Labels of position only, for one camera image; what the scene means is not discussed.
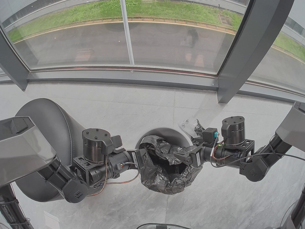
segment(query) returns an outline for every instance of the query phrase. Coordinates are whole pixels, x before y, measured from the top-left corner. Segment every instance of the marble floor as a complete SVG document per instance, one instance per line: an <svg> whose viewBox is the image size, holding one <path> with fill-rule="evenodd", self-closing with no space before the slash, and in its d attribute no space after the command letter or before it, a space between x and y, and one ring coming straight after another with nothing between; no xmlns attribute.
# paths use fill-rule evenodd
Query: marble floor
<svg viewBox="0 0 305 229"><path fill-rule="evenodd" d="M246 138L264 146L291 108L291 104L236 95L228 104L217 104L212 91L99 83L29 83L22 92L14 84L0 84L0 119L14 116L22 105L35 98L49 98L62 106L85 128L103 128L121 135L126 149L152 127L174 127L188 117L204 127L221 128L222 119L242 115ZM289 154L305 157L292 148ZM135 171L121 175L129 180ZM192 229L264 229L278 227L299 196L305 180L302 161L284 157L260 182L253 183L237 169L215 169L208 163L184 192L165 195L148 190L140 178L128 184L108 185L81 203L65 200L40 203L27 198L14 184L16 196L35 229L130 228L155 222L174 223Z"/></svg>

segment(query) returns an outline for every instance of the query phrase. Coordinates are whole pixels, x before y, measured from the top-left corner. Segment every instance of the manhole cover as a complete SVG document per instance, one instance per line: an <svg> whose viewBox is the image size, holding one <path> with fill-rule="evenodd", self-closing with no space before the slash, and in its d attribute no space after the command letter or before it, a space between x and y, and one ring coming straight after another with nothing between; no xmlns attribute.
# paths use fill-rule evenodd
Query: manhole cover
<svg viewBox="0 0 305 229"><path fill-rule="evenodd" d="M223 25L232 25L232 20L229 16L223 15L223 14L218 14L220 21Z"/></svg>

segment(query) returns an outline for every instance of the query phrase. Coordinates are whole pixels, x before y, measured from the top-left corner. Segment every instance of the grass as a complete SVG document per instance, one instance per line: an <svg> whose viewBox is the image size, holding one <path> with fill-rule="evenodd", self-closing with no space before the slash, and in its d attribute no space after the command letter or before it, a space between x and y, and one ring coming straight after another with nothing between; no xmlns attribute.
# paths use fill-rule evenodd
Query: grass
<svg viewBox="0 0 305 229"><path fill-rule="evenodd" d="M298 44L296 41L289 38L288 36L284 35L283 33L280 32L280 34L274 41L274 44L281 48L284 48L288 52L291 52L298 58L305 61L305 48L302 45Z"/></svg>
<svg viewBox="0 0 305 229"><path fill-rule="evenodd" d="M163 17L181 20L193 20L214 25L221 25L218 13L231 17L232 29L237 30L242 16L236 13L203 6L196 3L173 2L157 0L143 2L142 0L126 0L126 10L129 17ZM122 17L119 0L91 2L74 6L56 13L51 13L30 21L11 30L8 35L12 41L54 27L60 27L73 22Z"/></svg>

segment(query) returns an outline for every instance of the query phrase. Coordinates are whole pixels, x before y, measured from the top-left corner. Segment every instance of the asphalt pavement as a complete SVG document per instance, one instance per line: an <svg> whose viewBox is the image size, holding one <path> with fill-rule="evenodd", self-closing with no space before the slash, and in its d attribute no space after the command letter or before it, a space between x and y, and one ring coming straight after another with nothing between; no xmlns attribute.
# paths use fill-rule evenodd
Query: asphalt pavement
<svg viewBox="0 0 305 229"><path fill-rule="evenodd" d="M129 23L136 65L215 74L234 35L163 23ZM76 64L129 64L123 23L94 24L46 33L15 44L30 68ZM252 80L305 90L305 65L270 48Z"/></svg>

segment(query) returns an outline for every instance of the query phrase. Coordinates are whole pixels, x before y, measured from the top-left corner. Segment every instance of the white barcode label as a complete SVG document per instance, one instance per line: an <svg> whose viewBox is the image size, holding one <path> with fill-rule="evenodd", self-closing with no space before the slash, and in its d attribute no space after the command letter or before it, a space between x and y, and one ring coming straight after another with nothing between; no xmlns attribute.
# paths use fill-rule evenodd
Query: white barcode label
<svg viewBox="0 0 305 229"><path fill-rule="evenodd" d="M135 163L135 167L139 167L139 165L138 165L138 161L137 161L137 156L135 155L135 153L134 152L132 152L132 158L134 159L134 163Z"/></svg>
<svg viewBox="0 0 305 229"><path fill-rule="evenodd" d="M200 156L199 156L199 152L196 154L196 158L197 158L197 165L200 166Z"/></svg>

